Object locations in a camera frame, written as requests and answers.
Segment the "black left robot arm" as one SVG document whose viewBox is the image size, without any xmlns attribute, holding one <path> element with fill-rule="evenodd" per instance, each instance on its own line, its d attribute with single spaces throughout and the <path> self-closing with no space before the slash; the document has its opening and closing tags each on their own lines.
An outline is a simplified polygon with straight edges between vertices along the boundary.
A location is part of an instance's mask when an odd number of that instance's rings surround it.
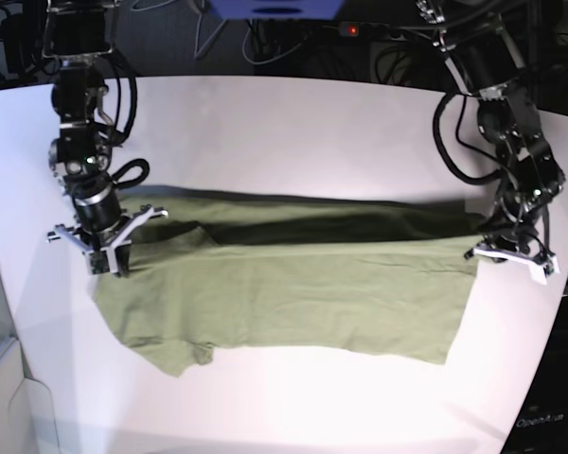
<svg viewBox="0 0 568 454">
<path fill-rule="evenodd" d="M 541 118 L 522 75 L 527 66 L 506 30 L 503 1 L 469 2 L 449 10 L 441 1 L 419 1 L 422 28 L 433 33 L 456 86 L 435 109 L 432 132 L 446 168 L 463 183 L 497 183 L 493 206 L 481 225 L 482 240 L 466 254 L 494 262 L 526 266 L 533 281 L 545 284 L 558 274 L 559 261 L 550 248 L 549 204 L 566 182 Z M 453 161 L 441 133 L 441 117 L 455 95 L 477 101 L 477 128 L 495 150 L 482 155 L 496 166 L 489 174 L 471 177 Z"/>
</svg>

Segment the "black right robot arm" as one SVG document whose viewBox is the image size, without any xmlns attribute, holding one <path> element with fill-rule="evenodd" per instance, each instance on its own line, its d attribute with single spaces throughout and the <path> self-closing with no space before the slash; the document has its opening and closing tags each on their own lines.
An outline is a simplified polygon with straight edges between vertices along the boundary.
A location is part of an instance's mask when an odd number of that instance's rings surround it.
<svg viewBox="0 0 568 454">
<path fill-rule="evenodd" d="M 117 1 L 50 1 L 46 8 L 43 55 L 58 61 L 51 102 L 58 115 L 59 135 L 48 152 L 49 169 L 71 202 L 75 223 L 59 224 L 48 241 L 67 240 L 82 253 L 94 275 L 129 273 L 133 232 L 162 208 L 142 206 L 130 213 L 120 205 L 119 192 L 142 184 L 150 165 L 133 159 L 115 172 L 109 170 L 113 150 L 129 138 L 138 106 L 138 87 L 131 66 L 115 49 Z M 109 88 L 96 67 L 110 61 L 129 82 L 131 102 L 123 127 L 109 116 L 104 98 Z"/>
</svg>

